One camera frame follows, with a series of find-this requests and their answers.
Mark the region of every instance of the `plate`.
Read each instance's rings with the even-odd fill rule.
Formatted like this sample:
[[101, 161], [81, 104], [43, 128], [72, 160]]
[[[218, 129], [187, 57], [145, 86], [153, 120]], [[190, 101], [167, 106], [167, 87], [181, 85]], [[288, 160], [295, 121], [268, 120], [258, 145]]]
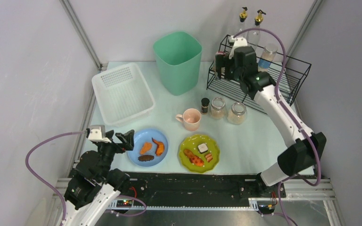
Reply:
[[[206, 143], [209, 150], [206, 153], [199, 153], [197, 146]], [[204, 166], [196, 166], [189, 161], [189, 158], [184, 154], [184, 149], [191, 150], [195, 155], [197, 155], [200, 159], [205, 163]], [[205, 155], [211, 153], [213, 156], [213, 160], [210, 162], [206, 161]], [[187, 168], [187, 170], [196, 173], [205, 173], [215, 168], [215, 166], [220, 161], [220, 149], [217, 146], [217, 143], [214, 139], [209, 137], [208, 135], [195, 134], [193, 136], [185, 138], [185, 140], [180, 144], [180, 149], [178, 156], [180, 157], [181, 164]]]
[[[165, 145], [165, 152], [160, 155], [156, 156], [155, 151], [157, 148], [157, 145], [153, 143], [152, 138], [161, 141]], [[146, 152], [145, 154], [151, 154], [155, 158], [151, 161], [139, 161], [138, 157], [140, 157], [140, 150], [145, 142], [152, 143], [152, 148]], [[127, 151], [128, 157], [130, 160], [142, 167], [150, 167], [158, 164], [161, 162], [167, 155], [167, 149], [168, 149], [168, 141], [166, 136], [160, 132], [157, 129], [142, 129], [134, 134], [134, 150], [133, 151]]]

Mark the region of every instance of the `pink mug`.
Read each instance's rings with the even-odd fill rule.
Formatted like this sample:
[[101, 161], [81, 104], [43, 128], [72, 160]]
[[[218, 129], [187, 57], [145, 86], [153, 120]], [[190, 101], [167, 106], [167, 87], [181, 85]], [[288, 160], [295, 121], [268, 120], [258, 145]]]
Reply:
[[199, 128], [202, 115], [195, 108], [190, 108], [184, 111], [184, 114], [178, 114], [175, 118], [184, 124], [186, 130], [195, 131]]

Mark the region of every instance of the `soap dispenser bottle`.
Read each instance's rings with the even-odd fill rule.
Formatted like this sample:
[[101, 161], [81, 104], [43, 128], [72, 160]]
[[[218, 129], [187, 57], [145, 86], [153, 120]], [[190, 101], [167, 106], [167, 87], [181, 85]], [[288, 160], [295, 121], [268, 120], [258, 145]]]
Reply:
[[[255, 17], [255, 28], [259, 28], [260, 24], [263, 22], [263, 15], [266, 15], [261, 9], [257, 12], [259, 15]], [[260, 40], [260, 31], [249, 31], [247, 34], [247, 44], [248, 46], [252, 46], [254, 50], [256, 50], [257, 45]]]
[[[243, 31], [244, 29], [246, 29], [245, 20], [247, 18], [247, 12], [246, 12], [247, 7], [242, 7], [242, 9], [244, 11], [239, 14], [239, 25], [238, 25], [239, 29], [238, 29], [237, 33]], [[245, 38], [246, 36], [247, 36], [246, 33], [243, 33], [243, 34], [239, 35], [238, 37], [244, 37]]]

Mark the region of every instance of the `jar with blue label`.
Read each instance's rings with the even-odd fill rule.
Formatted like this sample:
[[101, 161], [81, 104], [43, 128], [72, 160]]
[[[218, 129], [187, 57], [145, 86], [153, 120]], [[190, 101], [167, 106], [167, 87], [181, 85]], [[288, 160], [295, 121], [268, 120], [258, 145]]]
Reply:
[[261, 59], [259, 60], [258, 63], [258, 71], [260, 72], [266, 72], [268, 71], [268, 69], [270, 68], [271, 62], [274, 59], [275, 55], [277, 55], [277, 46], [274, 44], [267, 44], [264, 47], [262, 56], [260, 57]]

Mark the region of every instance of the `white wall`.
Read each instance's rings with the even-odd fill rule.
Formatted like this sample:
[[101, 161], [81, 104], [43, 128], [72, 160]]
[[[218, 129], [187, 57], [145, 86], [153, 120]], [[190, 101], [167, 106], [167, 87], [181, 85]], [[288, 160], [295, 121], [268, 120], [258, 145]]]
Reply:
[[[257, 11], [262, 28], [292, 44], [314, 0], [72, 0], [74, 10], [101, 62], [154, 61], [153, 43], [174, 31], [186, 31], [203, 46], [202, 61], [212, 61], [226, 34], [239, 28], [239, 13], [248, 7], [247, 28]], [[268, 34], [260, 45], [277, 43]]]
[[295, 57], [313, 64], [298, 103], [327, 137], [323, 174], [347, 225], [362, 225], [362, 1], [325, 1]]
[[[79, 129], [96, 71], [58, 0], [0, 1], [0, 226], [22, 226], [41, 199], [50, 201], [25, 155]], [[75, 138], [37, 149], [30, 165], [55, 184]]]

